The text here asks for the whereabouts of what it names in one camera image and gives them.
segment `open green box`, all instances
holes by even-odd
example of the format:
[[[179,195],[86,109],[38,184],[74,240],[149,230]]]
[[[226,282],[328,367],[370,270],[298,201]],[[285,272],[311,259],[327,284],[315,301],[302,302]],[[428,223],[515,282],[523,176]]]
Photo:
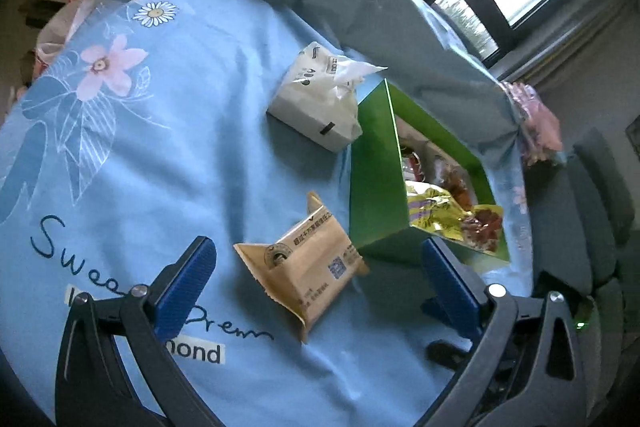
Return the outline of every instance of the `open green box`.
[[[420,246],[431,234],[409,222],[394,115],[466,169],[480,203],[495,200],[478,158],[407,95],[386,80],[381,82],[358,105],[363,133],[351,147],[349,235],[365,257],[419,265]],[[504,266],[509,260],[504,235],[491,255],[445,241],[460,261],[480,273]]]

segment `wall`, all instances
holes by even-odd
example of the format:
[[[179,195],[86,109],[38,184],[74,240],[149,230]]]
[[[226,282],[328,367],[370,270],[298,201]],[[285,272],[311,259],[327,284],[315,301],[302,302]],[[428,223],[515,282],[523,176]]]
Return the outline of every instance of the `wall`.
[[[640,115],[638,9],[632,7],[616,18],[552,80],[541,96],[561,121],[565,148],[592,126],[601,131],[634,198],[640,228],[640,158],[625,134]]]

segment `kraft paper packet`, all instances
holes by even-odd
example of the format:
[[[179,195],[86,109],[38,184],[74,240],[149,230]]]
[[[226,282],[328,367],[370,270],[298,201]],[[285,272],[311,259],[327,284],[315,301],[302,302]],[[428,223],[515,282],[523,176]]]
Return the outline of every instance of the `kraft paper packet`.
[[[308,217],[272,245],[234,245],[267,295],[284,306],[309,330],[342,288],[368,269],[349,236],[318,195],[306,197]]]

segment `screw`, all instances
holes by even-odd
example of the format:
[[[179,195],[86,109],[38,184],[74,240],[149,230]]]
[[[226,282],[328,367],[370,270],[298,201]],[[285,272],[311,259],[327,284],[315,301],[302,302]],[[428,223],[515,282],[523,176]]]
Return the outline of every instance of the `screw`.
[[[564,295],[560,292],[549,292],[549,300],[551,302],[564,302]]]
[[[135,286],[133,286],[133,288],[131,288],[131,292],[130,293],[134,297],[144,297],[148,290],[149,290],[149,288],[147,288],[146,285],[144,285],[144,284],[136,284]]]
[[[85,292],[79,293],[74,298],[74,301],[76,302],[76,304],[86,304],[88,300],[89,300],[89,295]]]
[[[489,285],[489,293],[494,297],[504,297],[507,295],[507,289],[501,284],[491,284]]]

